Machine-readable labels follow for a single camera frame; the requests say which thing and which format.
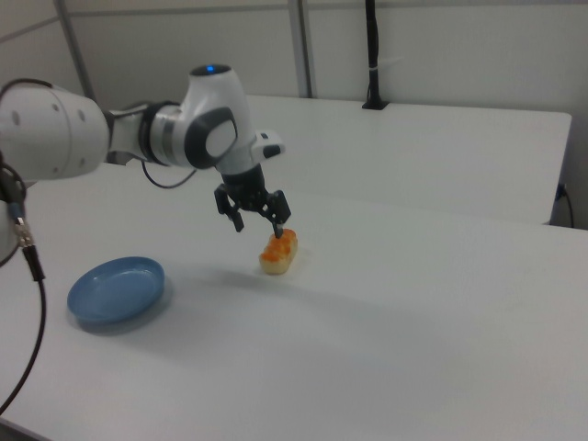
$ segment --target food item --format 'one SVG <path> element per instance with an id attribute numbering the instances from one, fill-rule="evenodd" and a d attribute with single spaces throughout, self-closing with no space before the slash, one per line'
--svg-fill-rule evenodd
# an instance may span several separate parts
<path id="1" fill-rule="evenodd" d="M 279 239 L 272 234 L 259 264 L 267 274 L 284 274 L 298 251 L 298 238 L 292 230 L 284 230 Z"/>

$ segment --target table surface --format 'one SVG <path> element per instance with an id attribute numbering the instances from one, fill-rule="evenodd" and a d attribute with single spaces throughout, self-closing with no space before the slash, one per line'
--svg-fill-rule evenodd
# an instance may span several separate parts
<path id="1" fill-rule="evenodd" d="M 249 96 L 254 125 L 288 159 L 269 185 L 507 221 L 551 218 L 571 117 L 488 108 Z"/>
<path id="2" fill-rule="evenodd" d="M 299 255 L 216 212 L 216 183 L 140 171 L 30 189 L 48 288 L 37 365 L 5 418 L 60 441 L 561 440 L 588 433 L 588 235 L 288 191 Z M 166 272 L 146 316 L 81 329 L 70 286 L 109 259 Z M 0 268 L 0 396 L 33 346 L 38 294 Z"/>

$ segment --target blue plate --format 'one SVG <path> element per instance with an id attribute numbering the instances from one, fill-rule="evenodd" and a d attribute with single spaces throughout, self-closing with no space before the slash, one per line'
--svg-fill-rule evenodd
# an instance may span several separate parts
<path id="1" fill-rule="evenodd" d="M 80 322 L 121 322 L 147 310 L 163 292 L 161 265 L 147 257 L 123 257 L 81 276 L 70 289 L 67 307 Z"/>

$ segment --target black pole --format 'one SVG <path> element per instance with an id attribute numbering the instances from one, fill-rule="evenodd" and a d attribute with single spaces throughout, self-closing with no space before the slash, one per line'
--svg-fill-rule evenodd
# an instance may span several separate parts
<path id="1" fill-rule="evenodd" d="M 367 101 L 362 108 L 382 110 L 388 105 L 388 101 L 382 101 L 379 96 L 378 77 L 378 22 L 376 21 L 376 0 L 366 0 L 366 25 L 367 25 L 367 59 L 369 64 L 369 88 L 367 89 Z"/>

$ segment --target white robotic arm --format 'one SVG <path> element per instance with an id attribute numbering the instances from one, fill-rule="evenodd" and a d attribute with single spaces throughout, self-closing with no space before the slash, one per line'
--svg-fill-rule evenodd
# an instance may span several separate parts
<path id="1" fill-rule="evenodd" d="M 215 191 L 219 213 L 239 232 L 239 209 L 256 211 L 270 220 L 278 237 L 282 233 L 288 203 L 281 191 L 266 191 L 260 163 L 284 146 L 274 132 L 254 131 L 241 83 L 228 66 L 194 69 L 181 104 L 120 112 L 104 111 L 91 99 L 52 85 L 23 84 L 2 95 L 0 152 L 26 180 L 84 175 L 115 151 L 161 165 L 216 167 L 223 180 Z M 6 209 L 10 198 L 3 195 L 10 192 L 12 177 L 0 170 L 5 183 L 0 182 L 0 262 L 17 243 Z"/>

